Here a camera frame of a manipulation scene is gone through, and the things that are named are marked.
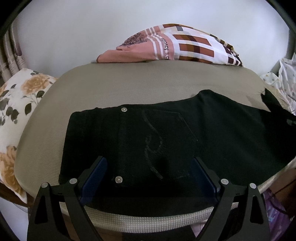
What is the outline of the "white floral pillow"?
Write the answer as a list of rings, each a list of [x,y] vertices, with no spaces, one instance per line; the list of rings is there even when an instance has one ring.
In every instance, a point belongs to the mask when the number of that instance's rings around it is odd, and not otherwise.
[[[23,68],[1,87],[1,183],[23,203],[27,193],[15,177],[16,150],[33,111],[57,78]]]

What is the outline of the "black pants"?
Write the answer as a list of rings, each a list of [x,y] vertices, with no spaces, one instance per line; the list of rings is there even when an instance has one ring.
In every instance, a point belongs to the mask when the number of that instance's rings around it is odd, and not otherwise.
[[[74,112],[59,183],[102,157],[104,168],[82,196],[91,208],[159,217],[213,206],[217,198],[197,158],[241,186],[262,184],[295,158],[295,116],[272,94],[261,98],[265,110],[202,90],[179,101]]]

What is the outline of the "white dotted blanket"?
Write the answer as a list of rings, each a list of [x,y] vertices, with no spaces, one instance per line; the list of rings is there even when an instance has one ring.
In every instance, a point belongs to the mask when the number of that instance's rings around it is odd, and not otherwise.
[[[268,72],[260,78],[281,106],[295,115],[295,53],[292,59],[280,59],[279,64],[278,75]]]

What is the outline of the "purple patterned clothing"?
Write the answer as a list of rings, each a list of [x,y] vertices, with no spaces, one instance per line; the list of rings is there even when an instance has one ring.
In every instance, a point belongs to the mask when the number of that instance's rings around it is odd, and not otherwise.
[[[295,240],[295,181],[263,193],[271,240]]]

